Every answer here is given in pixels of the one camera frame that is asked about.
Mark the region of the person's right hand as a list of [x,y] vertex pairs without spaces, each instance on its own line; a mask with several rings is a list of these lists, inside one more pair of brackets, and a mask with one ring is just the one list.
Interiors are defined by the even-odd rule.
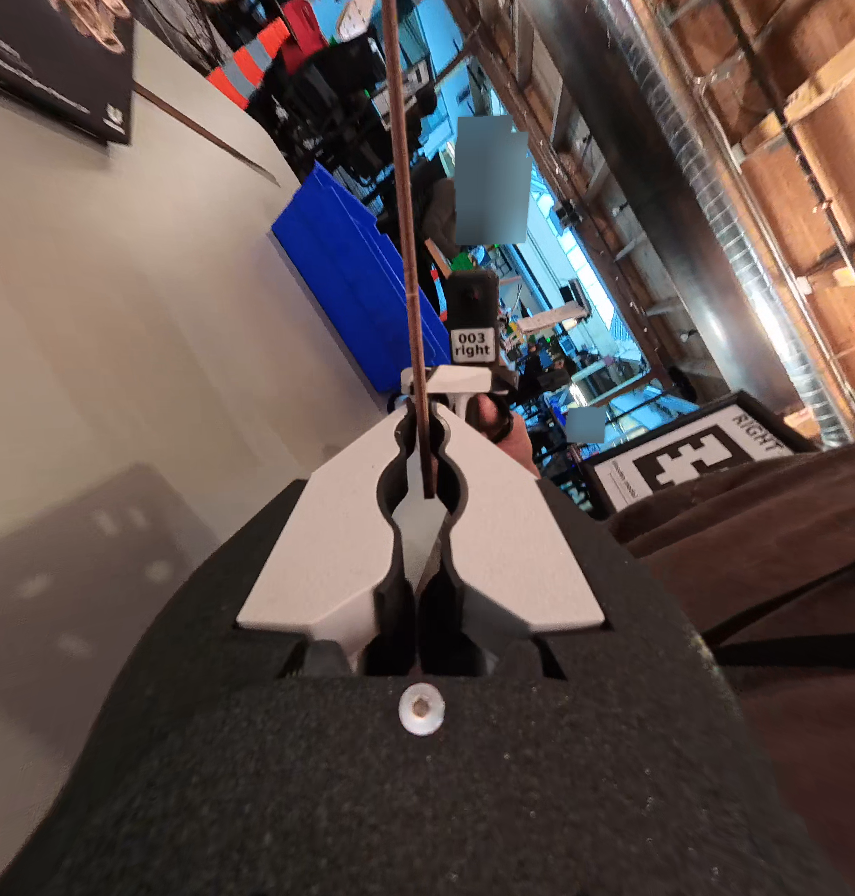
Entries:
[[478,393],[468,399],[465,419],[531,476],[540,477],[533,461],[533,447],[526,424],[519,414],[511,410],[506,399],[494,393]]

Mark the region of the orange high-visibility vest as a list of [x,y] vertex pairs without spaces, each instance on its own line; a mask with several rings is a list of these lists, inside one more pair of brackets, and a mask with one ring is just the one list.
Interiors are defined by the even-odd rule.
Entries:
[[277,18],[235,51],[229,61],[210,72],[206,76],[207,82],[246,110],[261,87],[265,73],[290,37],[290,28],[282,18]]

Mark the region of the person's brown sweatshirt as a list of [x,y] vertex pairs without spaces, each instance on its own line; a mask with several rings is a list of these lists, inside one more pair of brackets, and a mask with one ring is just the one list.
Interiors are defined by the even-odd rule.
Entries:
[[828,572],[641,561],[702,634],[769,756],[779,792],[855,894],[855,557]]

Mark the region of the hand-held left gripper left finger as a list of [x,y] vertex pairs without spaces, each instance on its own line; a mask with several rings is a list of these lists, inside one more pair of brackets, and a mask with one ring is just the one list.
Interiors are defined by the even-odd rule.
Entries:
[[239,628],[411,666],[417,613],[393,512],[409,492],[416,420],[414,409],[396,409],[310,476],[236,617]]

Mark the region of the black kit box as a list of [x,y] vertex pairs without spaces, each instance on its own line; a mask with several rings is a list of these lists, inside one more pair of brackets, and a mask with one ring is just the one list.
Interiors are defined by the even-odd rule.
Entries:
[[97,140],[130,144],[133,7],[0,1],[0,88]]

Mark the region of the framed black white marker sign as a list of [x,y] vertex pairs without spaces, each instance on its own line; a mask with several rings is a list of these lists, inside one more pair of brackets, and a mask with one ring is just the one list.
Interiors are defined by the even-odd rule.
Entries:
[[819,450],[757,398],[737,391],[595,454],[580,468],[592,511],[605,519],[704,476]]

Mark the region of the laser-cut wooden model sheet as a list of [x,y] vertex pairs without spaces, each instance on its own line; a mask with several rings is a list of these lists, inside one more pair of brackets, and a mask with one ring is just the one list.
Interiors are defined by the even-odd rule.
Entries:
[[399,23],[396,3],[382,2],[390,136],[393,150],[396,197],[399,219],[400,257],[406,289],[407,318],[410,337],[412,402],[416,413],[417,444],[426,499],[435,497],[436,474],[430,442],[429,401],[426,391],[426,369],[421,323],[417,251],[415,249],[412,199],[410,192],[410,155],[406,125],[406,98],[399,52]]

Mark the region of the large grey metal pipe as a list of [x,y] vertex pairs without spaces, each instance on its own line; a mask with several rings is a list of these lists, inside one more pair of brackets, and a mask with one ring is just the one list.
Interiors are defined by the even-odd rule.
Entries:
[[674,154],[602,17],[601,2],[534,2],[535,28],[720,377],[770,410],[802,402],[776,360],[747,344],[750,313]]

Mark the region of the stacked blue plastic bins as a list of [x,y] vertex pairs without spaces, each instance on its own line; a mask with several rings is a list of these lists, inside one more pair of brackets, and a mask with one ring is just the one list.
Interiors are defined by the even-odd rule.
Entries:
[[403,263],[376,217],[321,164],[272,233],[377,392],[410,367]]

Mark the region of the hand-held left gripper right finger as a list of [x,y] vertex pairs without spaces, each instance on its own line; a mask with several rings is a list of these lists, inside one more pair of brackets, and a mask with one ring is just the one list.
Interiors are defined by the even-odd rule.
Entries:
[[605,615],[541,489],[540,480],[443,405],[440,471],[458,503],[442,565],[460,602],[461,630],[501,655],[515,641],[598,629]]

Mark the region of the silver spiral air duct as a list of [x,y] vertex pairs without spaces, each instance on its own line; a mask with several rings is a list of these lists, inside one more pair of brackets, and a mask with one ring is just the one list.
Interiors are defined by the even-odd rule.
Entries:
[[814,322],[777,241],[737,166],[726,158],[649,2],[601,2],[624,55],[750,313],[747,344],[776,360],[826,447],[855,441],[855,391]]

